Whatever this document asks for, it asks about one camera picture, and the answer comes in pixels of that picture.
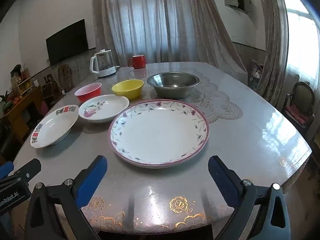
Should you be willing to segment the red plastic bowl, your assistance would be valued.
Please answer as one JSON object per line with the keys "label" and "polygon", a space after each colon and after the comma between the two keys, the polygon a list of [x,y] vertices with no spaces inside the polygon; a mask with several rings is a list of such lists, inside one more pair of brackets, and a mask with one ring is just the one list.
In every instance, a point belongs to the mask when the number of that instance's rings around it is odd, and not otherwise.
{"label": "red plastic bowl", "polygon": [[80,102],[85,102],[91,98],[99,96],[101,94],[102,84],[99,82],[91,83],[79,88],[74,95]]}

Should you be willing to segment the white plate red characters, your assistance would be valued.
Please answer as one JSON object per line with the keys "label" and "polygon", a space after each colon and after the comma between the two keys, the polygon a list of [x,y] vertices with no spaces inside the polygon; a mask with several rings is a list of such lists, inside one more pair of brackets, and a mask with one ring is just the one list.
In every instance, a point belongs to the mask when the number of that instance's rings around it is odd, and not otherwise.
{"label": "white plate red characters", "polygon": [[30,145],[33,148],[44,148],[61,142],[76,123],[78,110],[77,105],[67,105],[50,113],[31,133]]}

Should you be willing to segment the wooden carved chair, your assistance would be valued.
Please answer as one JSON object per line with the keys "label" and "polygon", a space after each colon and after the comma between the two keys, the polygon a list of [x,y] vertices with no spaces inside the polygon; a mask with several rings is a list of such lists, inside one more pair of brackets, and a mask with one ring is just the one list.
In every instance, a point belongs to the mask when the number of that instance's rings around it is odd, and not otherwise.
{"label": "wooden carved chair", "polygon": [[70,92],[73,88],[72,70],[67,64],[61,65],[58,70],[58,81],[65,93]]}

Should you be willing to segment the grey side curtain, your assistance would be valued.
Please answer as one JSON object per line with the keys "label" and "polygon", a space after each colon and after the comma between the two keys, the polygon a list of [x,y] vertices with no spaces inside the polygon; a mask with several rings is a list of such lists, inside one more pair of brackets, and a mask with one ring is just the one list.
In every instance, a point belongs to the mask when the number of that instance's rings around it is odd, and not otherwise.
{"label": "grey side curtain", "polygon": [[266,54],[257,93],[274,107],[283,87],[289,48],[289,25],[284,0],[261,0],[265,20]]}

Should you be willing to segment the wooden shelf with items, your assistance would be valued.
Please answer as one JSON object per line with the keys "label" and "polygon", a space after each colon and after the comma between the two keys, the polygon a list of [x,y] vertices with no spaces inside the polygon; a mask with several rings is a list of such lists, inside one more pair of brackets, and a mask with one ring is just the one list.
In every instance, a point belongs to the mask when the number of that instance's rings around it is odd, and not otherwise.
{"label": "wooden shelf with items", "polygon": [[11,86],[16,96],[24,97],[33,90],[33,82],[31,80],[28,68],[23,68],[17,64],[10,72]]}

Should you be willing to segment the yellow plastic bowl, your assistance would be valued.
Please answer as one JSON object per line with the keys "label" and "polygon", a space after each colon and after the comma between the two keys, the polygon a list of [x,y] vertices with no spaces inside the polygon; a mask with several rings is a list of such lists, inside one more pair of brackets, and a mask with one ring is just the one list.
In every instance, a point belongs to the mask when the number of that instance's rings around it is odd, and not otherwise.
{"label": "yellow plastic bowl", "polygon": [[117,96],[124,96],[131,100],[141,95],[143,86],[143,80],[125,80],[112,86],[112,92]]}

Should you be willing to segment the stainless steel bowl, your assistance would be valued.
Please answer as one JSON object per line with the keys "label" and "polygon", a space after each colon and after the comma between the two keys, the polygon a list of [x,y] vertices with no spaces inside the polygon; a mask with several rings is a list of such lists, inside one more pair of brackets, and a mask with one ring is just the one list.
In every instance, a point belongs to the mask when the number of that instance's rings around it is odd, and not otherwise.
{"label": "stainless steel bowl", "polygon": [[200,80],[189,73],[164,72],[150,76],[147,83],[154,88],[160,98],[183,99],[200,83]]}

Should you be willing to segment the white glass electric kettle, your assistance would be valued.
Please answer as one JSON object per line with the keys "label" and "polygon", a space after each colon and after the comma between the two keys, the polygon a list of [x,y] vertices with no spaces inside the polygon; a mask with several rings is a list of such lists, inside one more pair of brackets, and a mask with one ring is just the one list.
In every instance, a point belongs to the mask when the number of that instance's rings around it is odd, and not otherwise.
{"label": "white glass electric kettle", "polygon": [[102,49],[90,59],[89,71],[99,78],[113,75],[119,68],[113,60],[111,50]]}

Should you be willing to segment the large pink-rimmed floral plate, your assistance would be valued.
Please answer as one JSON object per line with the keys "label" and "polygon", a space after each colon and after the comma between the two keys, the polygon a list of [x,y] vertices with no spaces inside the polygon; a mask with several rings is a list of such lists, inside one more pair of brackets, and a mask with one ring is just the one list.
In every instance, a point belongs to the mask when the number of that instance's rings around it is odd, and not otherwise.
{"label": "large pink-rimmed floral plate", "polygon": [[119,113],[108,140],[115,154],[132,165],[166,168],[195,157],[209,138],[209,124],[195,107],[177,100],[149,100]]}

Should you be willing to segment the red enamel mug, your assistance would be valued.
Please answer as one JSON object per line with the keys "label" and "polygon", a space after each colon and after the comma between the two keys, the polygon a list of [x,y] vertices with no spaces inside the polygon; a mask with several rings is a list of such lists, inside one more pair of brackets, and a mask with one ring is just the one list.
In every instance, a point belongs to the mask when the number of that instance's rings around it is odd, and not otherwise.
{"label": "red enamel mug", "polygon": [[134,69],[142,69],[146,67],[146,60],[144,55],[135,55],[128,61],[128,67]]}

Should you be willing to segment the wooden sideboard cabinet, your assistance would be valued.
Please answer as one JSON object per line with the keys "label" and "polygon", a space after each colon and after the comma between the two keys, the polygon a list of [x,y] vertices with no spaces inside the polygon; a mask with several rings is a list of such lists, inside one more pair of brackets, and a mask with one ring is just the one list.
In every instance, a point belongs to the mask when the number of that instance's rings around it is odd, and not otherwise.
{"label": "wooden sideboard cabinet", "polygon": [[23,138],[29,133],[31,129],[27,125],[27,120],[24,113],[28,113],[30,120],[36,121],[43,118],[41,113],[41,105],[43,102],[42,90],[36,87],[27,96],[23,97],[11,110],[9,110],[1,121],[5,126],[9,127],[15,138],[23,143]]}

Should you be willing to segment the lace table doily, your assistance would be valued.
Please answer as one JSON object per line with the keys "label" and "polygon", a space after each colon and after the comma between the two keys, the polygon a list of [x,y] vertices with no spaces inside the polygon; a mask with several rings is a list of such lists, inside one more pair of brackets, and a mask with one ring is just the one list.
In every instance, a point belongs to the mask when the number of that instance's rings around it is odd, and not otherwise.
{"label": "lace table doily", "polygon": [[153,63],[143,69],[122,67],[117,70],[116,74],[106,78],[99,79],[94,74],[89,74],[78,87],[98,81],[103,84],[103,92],[110,94],[112,85],[124,80],[140,79],[145,83],[142,95],[133,101],[155,99],[158,96],[154,88],[147,84],[147,79],[154,74],[164,72],[183,72],[199,78],[200,83],[181,101],[199,109],[210,124],[227,121],[239,122],[244,118],[244,110],[236,98],[236,93],[246,86],[207,63]]}

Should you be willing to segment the black wall television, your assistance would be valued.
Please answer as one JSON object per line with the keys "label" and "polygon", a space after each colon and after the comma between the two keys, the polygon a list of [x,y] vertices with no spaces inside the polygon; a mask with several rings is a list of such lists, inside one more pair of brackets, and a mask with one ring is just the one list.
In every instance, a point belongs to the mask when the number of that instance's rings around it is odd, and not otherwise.
{"label": "black wall television", "polygon": [[79,20],[46,39],[51,65],[89,50],[85,20]]}

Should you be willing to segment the grey lace window curtain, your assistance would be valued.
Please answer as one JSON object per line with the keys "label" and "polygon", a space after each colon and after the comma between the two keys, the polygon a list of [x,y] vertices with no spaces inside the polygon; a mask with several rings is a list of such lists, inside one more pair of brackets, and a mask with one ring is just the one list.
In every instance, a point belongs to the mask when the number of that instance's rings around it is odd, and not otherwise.
{"label": "grey lace window curtain", "polygon": [[92,0],[95,42],[116,65],[206,62],[242,83],[247,71],[214,0]]}

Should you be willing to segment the white plate pink roses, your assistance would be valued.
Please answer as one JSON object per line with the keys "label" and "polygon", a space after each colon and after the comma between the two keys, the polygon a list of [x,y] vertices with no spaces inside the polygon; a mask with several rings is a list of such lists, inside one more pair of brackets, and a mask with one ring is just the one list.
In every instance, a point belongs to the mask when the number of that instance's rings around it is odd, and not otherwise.
{"label": "white plate pink roses", "polygon": [[81,118],[92,123],[103,123],[114,119],[120,112],[127,109],[129,99],[113,94],[101,95],[85,101],[78,110]]}

